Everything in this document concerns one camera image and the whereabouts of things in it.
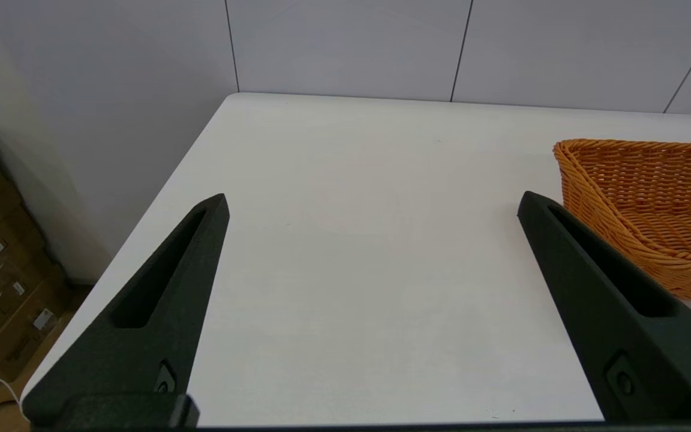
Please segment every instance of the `wicker basket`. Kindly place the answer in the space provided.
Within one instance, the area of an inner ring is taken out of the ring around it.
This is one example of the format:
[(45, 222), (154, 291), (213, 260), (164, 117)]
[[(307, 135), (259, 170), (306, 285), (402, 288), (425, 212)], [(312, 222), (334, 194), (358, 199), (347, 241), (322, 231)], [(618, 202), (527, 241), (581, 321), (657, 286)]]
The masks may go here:
[(554, 155), (567, 210), (691, 300), (691, 144), (573, 139)]

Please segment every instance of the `woven texture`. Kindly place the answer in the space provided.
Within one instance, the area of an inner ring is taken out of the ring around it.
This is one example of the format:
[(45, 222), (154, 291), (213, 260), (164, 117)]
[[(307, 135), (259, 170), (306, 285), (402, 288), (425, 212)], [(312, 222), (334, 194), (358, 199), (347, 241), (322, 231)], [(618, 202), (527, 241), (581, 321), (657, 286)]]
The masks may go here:
[(691, 144), (574, 139), (554, 155), (564, 207), (691, 300)]

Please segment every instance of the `white table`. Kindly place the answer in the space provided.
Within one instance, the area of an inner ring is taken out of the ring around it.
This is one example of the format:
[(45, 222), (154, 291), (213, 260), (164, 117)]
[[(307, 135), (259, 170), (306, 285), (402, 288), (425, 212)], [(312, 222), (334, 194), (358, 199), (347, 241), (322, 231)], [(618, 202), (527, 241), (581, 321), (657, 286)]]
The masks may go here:
[(571, 137), (691, 116), (230, 96), (26, 391), (184, 214), (231, 212), (188, 392), (200, 426), (600, 419), (521, 225)]

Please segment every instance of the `wooden floor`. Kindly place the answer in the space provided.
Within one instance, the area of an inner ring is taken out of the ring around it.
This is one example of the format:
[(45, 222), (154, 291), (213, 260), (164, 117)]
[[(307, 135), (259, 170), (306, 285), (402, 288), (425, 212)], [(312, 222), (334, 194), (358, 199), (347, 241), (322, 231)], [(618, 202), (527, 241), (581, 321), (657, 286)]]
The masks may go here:
[[(33, 358), (28, 361), (28, 364), (23, 369), (23, 372), (19, 377), (17, 377), (17, 380), (10, 383), (12, 390), (16, 392), (18, 397), (20, 397), (25, 383), (28, 382), (28, 378), (30, 378), (33, 372), (36, 371), (36, 368), (44, 359), (44, 356), (47, 355), (47, 352), (49, 352), (50, 348), (52, 348), (52, 345), (55, 344), (55, 341), (57, 341), (58, 336), (61, 335), (65, 329), (65, 326), (68, 324), (71, 318), (74, 317), (75, 311), (79, 308), (79, 305), (82, 304), (82, 301), (85, 300), (85, 297), (87, 297), (88, 293), (88, 288), (80, 288), (77, 290), (77, 293), (74, 296), (74, 301), (72, 302), (71, 306), (69, 306), (68, 311), (61, 316), (58, 325), (56, 325), (55, 329), (53, 329), (46, 339), (44, 339), (44, 342), (41, 344), (38, 350), (36, 350)], [(11, 399), (12, 395), (10, 392), (2, 383), (0, 383), (0, 402)], [(28, 430), (31, 430), (31, 427), (28, 421), (25, 420), (25, 418), (23, 418), (21, 415), (20, 409), (17, 407), (17, 405), (8, 404), (0, 407), (0, 430), (7, 430), (11, 432), (27, 432)]]

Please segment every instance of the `basket rim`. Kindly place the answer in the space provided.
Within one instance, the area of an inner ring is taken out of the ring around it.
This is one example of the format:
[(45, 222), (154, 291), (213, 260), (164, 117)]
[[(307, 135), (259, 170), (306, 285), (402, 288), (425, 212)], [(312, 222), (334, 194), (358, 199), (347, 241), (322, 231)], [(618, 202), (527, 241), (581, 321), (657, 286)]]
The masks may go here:
[(623, 225), (631, 239), (635, 240), (636, 243), (641, 247), (641, 249), (639, 249), (639, 254), (644, 255), (647, 259), (657, 260), (661, 263), (663, 263), (663, 260), (666, 260), (667, 263), (663, 264), (667, 265), (669, 268), (688, 269), (691, 267), (691, 252), (666, 248), (645, 236), (635, 224), (633, 224), (628, 218), (620, 213), (617, 207), (612, 204), (611, 200), (607, 199), (606, 195), (603, 193), (603, 191), (601, 191), (601, 188), (598, 186), (596, 181), (592, 180), (585, 167), (579, 163), (572, 151), (589, 147), (636, 147), (638, 150), (641, 150), (642, 144), (651, 144), (650, 148), (652, 148), (652, 150), (664, 150), (669, 148), (683, 149), (685, 146), (691, 147), (691, 143), (686, 144), (679, 142), (631, 142), (630, 140), (571, 139), (557, 142), (557, 144), (554, 146), (554, 153), (556, 156), (559, 156), (560, 153), (560, 155), (562, 155), (566, 161), (570, 163), (570, 165), (567, 166), (566, 163), (563, 163), (561, 159), (557, 158), (559, 165), (563, 169), (571, 169), (578, 172), (587, 186), (590, 186), (590, 188), (593, 190), (593, 193), (597, 195), (597, 197), (601, 198), (604, 207), (612, 212), (614, 218), (616, 218), (617, 221)]
[(619, 139), (566, 139), (556, 143), (557, 147), (573, 151), (582, 148), (636, 148), (647, 150), (691, 150), (691, 142), (658, 142), (657, 140)]

